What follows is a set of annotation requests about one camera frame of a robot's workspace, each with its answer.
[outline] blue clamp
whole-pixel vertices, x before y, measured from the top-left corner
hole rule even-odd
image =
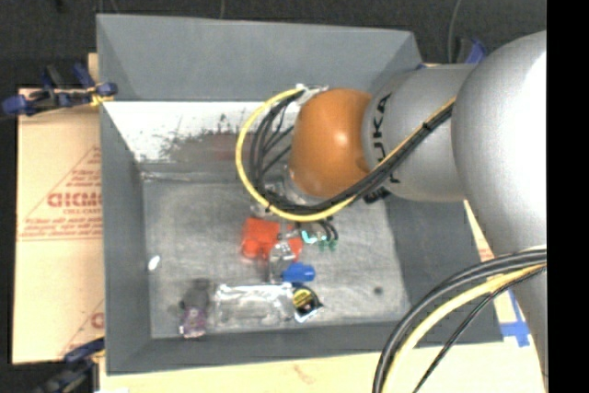
[[[302,262],[293,262],[283,272],[283,281],[290,283],[305,283],[315,280],[315,269],[312,265]]]
[[[31,393],[69,393],[87,379],[92,384],[92,391],[96,391],[98,369],[90,356],[103,351],[104,348],[104,338],[99,338],[67,353],[64,357],[66,368],[42,385],[33,388]]]
[[[41,111],[70,108],[76,105],[99,103],[117,94],[119,89],[112,82],[96,84],[90,73],[81,63],[75,63],[74,76],[82,87],[81,90],[56,91],[67,89],[59,72],[53,65],[45,67],[40,77],[41,89],[31,92],[28,97],[22,94],[6,98],[2,101],[5,115],[31,116]]]

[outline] purple object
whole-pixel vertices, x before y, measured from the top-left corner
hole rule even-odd
[[[185,339],[200,338],[206,333],[206,312],[195,306],[186,306],[179,331]]]

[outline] clamp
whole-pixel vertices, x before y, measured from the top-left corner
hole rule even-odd
[[[54,65],[45,67],[41,74],[41,89],[31,92],[27,97],[18,94],[2,101],[5,115],[35,115],[36,113],[77,105],[99,103],[112,99],[119,91],[112,82],[96,84],[90,73],[81,63],[75,63],[73,73],[81,90],[72,89],[64,82]]]

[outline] yellow cable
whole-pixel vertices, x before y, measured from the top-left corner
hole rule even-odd
[[[350,203],[353,200],[353,197],[349,198],[348,200],[344,200],[343,202],[340,202],[336,205],[333,205],[328,210],[325,210],[325,211],[317,213],[317,214],[291,214],[291,213],[285,212],[279,208],[272,206],[268,200],[266,200],[263,196],[261,196],[258,193],[258,191],[256,191],[256,189],[251,184],[251,182],[249,181],[248,175],[247,175],[246,170],[244,169],[244,166],[243,166],[243,144],[246,141],[246,136],[248,134],[249,128],[251,128],[254,121],[261,115],[261,113],[263,111],[265,111],[267,108],[271,107],[271,105],[273,103],[283,100],[285,98],[289,98],[292,95],[294,95],[300,91],[301,91],[300,88],[292,88],[290,90],[285,90],[284,92],[282,92],[278,95],[275,95],[274,97],[266,100],[249,116],[249,118],[246,120],[243,127],[241,128],[241,131],[239,132],[239,136],[237,137],[236,167],[237,167],[237,174],[239,175],[239,178],[243,182],[244,186],[246,187],[246,190],[259,204],[268,208],[274,214],[277,214],[278,216],[280,216],[284,219],[287,219],[290,221],[298,221],[301,223],[307,223],[307,222],[321,220],[321,219],[331,216],[332,214],[337,213],[341,208],[345,207],[348,203]]]
[[[516,272],[508,272],[491,278],[488,281],[483,282],[467,290],[466,292],[455,296],[443,305],[436,308],[411,332],[410,336],[398,348],[397,353],[393,357],[390,369],[388,370],[388,375],[385,379],[385,384],[383,385],[383,391],[388,391],[389,393],[393,391],[394,382],[392,378],[398,371],[398,366],[400,365],[401,361],[407,356],[409,351],[417,345],[420,339],[443,317],[465,305],[469,301],[472,301],[475,298],[478,298],[479,296],[485,295],[487,293],[495,292],[496,290],[504,287],[507,283],[512,282],[513,280],[516,280],[523,275],[526,275],[527,273],[533,272],[542,267],[546,267],[546,264],[538,264],[531,267],[526,267],[525,269],[520,269]]]
[[[271,107],[275,102],[278,102],[278,101],[283,100],[285,98],[289,98],[292,95],[300,92],[300,90],[301,90],[300,88],[291,88],[290,90],[285,90],[284,92],[281,92],[280,94],[277,94],[272,98],[269,98],[264,103],[262,103],[256,110],[254,110],[254,112],[249,116],[249,118],[244,123],[244,125],[241,128],[241,131],[239,132],[239,135],[237,137],[236,167],[237,167],[237,174],[239,175],[239,178],[241,179],[244,187],[249,192],[249,194],[254,198],[254,200],[256,200],[256,202],[258,202],[263,207],[268,208],[268,210],[270,210],[274,214],[276,214],[286,220],[298,221],[299,223],[310,223],[310,222],[326,219],[326,218],[334,215],[339,210],[345,208],[350,203],[352,203],[354,201],[354,199],[356,198],[356,195],[354,194],[352,197],[350,197],[346,200],[343,200],[342,202],[336,203],[333,206],[331,206],[329,209],[324,210],[319,213],[315,213],[315,214],[288,213],[284,210],[281,210],[280,208],[276,208],[268,200],[266,200],[263,196],[261,196],[258,193],[258,191],[255,189],[255,187],[249,181],[248,174],[246,173],[246,170],[244,169],[244,166],[243,166],[243,144],[246,141],[246,136],[248,134],[249,129],[253,125],[254,121],[261,115],[261,113],[263,111],[265,111],[266,109]],[[442,110],[445,110],[448,107],[451,107],[455,101],[456,101],[456,97],[450,98],[450,100],[448,100],[442,107],[440,107],[437,111],[435,111],[432,115],[430,115],[430,117],[427,119],[427,121],[431,120],[433,117],[435,117]],[[395,147],[395,149],[393,149],[390,153],[388,153],[388,155],[385,159],[383,159],[382,161],[380,161],[378,163],[378,165],[375,167],[374,170],[378,169],[380,166],[382,166],[385,163],[385,161],[387,161],[390,157],[395,155],[399,151],[399,149],[401,147],[403,147],[409,140],[411,140],[421,129],[422,129],[422,127],[418,126],[415,130],[413,130],[413,132],[409,136],[407,136],[403,141],[401,141],[401,143],[397,147]]]

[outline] plastic wrapper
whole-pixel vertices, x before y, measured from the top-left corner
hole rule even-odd
[[[221,284],[214,293],[209,321],[214,329],[252,330],[278,328],[295,317],[290,283]]]

